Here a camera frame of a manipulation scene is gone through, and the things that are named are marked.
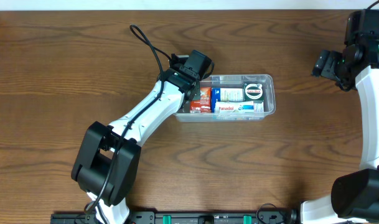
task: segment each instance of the wooden surface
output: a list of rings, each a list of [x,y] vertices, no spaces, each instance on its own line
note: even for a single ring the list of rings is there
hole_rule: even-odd
[[[343,49],[349,13],[0,12],[0,223],[47,223],[89,202],[70,178],[85,130],[120,118],[156,80],[130,23],[166,52],[205,53],[214,74],[270,74],[277,109],[260,122],[170,117],[143,147],[129,205],[256,210],[329,194],[358,169],[360,102],[310,72],[322,49]]]

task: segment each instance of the transparent box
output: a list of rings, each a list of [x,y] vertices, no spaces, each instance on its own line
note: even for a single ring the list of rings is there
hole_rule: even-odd
[[[264,112],[254,113],[190,113],[190,102],[174,113],[181,122],[213,122],[213,121],[259,121],[275,112],[275,92],[272,77],[267,74],[257,75],[211,75],[200,82],[201,87],[212,88],[243,88],[245,83],[263,85]]]

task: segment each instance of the white wall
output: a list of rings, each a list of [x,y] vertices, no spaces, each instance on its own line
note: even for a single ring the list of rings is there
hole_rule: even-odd
[[[0,0],[0,10],[364,9],[374,1],[375,0]]]

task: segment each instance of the plastic container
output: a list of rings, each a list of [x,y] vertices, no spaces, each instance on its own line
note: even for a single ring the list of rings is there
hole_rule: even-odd
[[[181,122],[211,122],[211,121],[259,121],[275,112],[275,92],[272,77],[267,74],[259,75],[211,75],[200,82],[200,86],[212,88],[243,88],[245,83],[260,83],[263,85],[263,113],[190,113],[190,103],[174,115]]]

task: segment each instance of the red box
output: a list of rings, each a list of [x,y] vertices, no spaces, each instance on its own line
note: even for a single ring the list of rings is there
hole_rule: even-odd
[[[211,113],[211,87],[200,88],[200,100],[194,100],[190,102],[191,113]]]

